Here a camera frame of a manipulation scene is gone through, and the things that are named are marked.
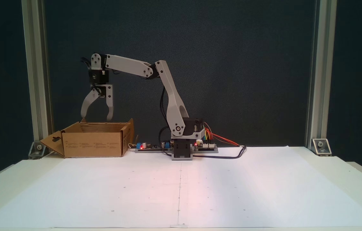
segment orange wire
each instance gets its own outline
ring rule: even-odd
[[[206,130],[208,131],[208,133],[210,133],[210,136],[211,136],[212,138],[214,138],[214,136],[217,136],[217,137],[220,137],[221,139],[224,139],[224,140],[230,142],[231,144],[235,144],[235,145],[239,146],[238,143],[235,143],[235,142],[232,141],[232,140],[228,140],[227,138],[224,138],[224,137],[222,137],[222,136],[218,136],[217,134],[211,133],[211,132],[208,130],[208,128],[206,128]]]
[[[221,139],[225,139],[226,141],[229,141],[229,142],[231,142],[232,144],[235,144],[235,145],[239,146],[238,143],[235,143],[235,142],[232,141],[232,140],[228,140],[228,139],[226,139],[226,138],[224,138],[224,137],[222,137],[222,136],[218,136],[217,134],[214,134],[214,133],[212,133],[212,134],[215,135],[215,136],[217,136],[217,137],[220,137]]]

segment box flap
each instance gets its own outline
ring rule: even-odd
[[[133,143],[134,140],[134,121],[132,118],[121,128],[121,140],[121,156],[123,156],[128,150],[128,143]]]
[[[82,133],[82,129],[79,122],[76,122],[63,130],[61,130],[61,133]]]
[[[40,141],[45,146],[64,156],[64,148],[61,131],[57,131]]]

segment cardboard box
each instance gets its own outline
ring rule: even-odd
[[[128,123],[87,123],[83,119],[40,142],[64,158],[122,157],[133,139],[133,119]]]

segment white table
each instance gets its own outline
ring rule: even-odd
[[[362,206],[362,167],[356,163],[346,163],[337,157],[318,157],[303,147],[292,148],[303,157],[313,168],[322,173],[332,183],[348,194]],[[18,164],[0,173],[0,208],[17,196],[39,177],[55,167],[63,158],[57,154],[51,154],[40,160],[23,160]],[[51,230],[100,230],[99,228],[52,228]],[[174,230],[175,228],[163,228],[162,230]],[[323,227],[323,228],[234,228],[235,230],[316,230],[316,231],[345,231],[362,230],[362,227]],[[6,231],[19,229],[0,229]],[[123,228],[105,228],[104,230],[124,230]],[[126,228],[125,230],[156,230],[156,228]],[[231,230],[231,228],[211,228],[211,230]]]

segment aluminum frame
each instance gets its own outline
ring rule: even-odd
[[[316,22],[311,61],[311,81],[305,146],[312,150],[312,139],[325,139],[331,91],[332,57],[337,0],[321,0],[316,5]]]
[[[21,0],[34,141],[53,133],[46,19],[42,0]]]

